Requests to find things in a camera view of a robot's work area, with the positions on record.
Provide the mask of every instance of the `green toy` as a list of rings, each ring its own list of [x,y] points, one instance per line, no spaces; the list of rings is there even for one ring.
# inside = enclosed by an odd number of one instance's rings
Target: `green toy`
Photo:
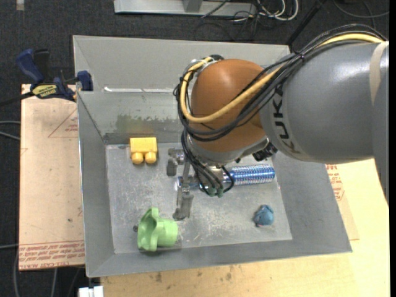
[[[137,229],[137,247],[155,252],[157,247],[171,248],[178,238],[178,224],[160,218],[159,209],[152,207],[140,219]]]

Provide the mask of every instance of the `blue coil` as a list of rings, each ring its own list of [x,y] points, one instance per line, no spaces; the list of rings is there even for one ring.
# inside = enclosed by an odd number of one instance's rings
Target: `blue coil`
[[[235,186],[271,183],[275,177],[275,170],[268,164],[232,167],[229,171]]]

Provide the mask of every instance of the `cardboard sheet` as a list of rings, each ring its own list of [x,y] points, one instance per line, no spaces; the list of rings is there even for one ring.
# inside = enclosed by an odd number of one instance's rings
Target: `cardboard sheet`
[[[19,270],[83,265],[77,105],[21,106]]]

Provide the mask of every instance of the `black carpet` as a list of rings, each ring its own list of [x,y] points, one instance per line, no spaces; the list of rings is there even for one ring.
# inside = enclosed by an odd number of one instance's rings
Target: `black carpet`
[[[25,0],[25,10],[17,11],[15,0],[0,0],[0,101],[17,96],[19,85],[30,83],[15,65],[15,57],[27,48],[49,49],[51,70],[59,74],[62,69],[68,78],[74,73],[73,35],[285,44],[317,0],[299,0],[299,14],[292,21],[262,19],[245,26],[210,17],[115,15],[113,1]],[[296,39],[295,49],[328,29],[350,23],[368,24],[389,38],[389,14],[367,16],[387,12],[390,0],[335,1],[347,12],[362,17],[347,15],[328,0]],[[20,120],[20,103],[0,107],[0,121],[6,120]],[[2,124],[0,131],[20,135],[15,125]],[[18,216],[19,142],[0,135],[0,246],[18,242]],[[15,255],[15,249],[0,249],[0,296],[15,296]],[[50,296],[53,270],[18,273],[17,284],[20,296]],[[83,269],[59,269],[55,296],[67,296],[71,288],[74,296],[74,287],[87,285]]]

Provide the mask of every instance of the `yellow block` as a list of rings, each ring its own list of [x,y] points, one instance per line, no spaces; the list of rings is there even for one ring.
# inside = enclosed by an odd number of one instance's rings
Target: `yellow block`
[[[135,137],[129,139],[131,147],[131,158],[133,164],[141,164],[143,160],[148,164],[157,161],[157,138],[156,137]]]

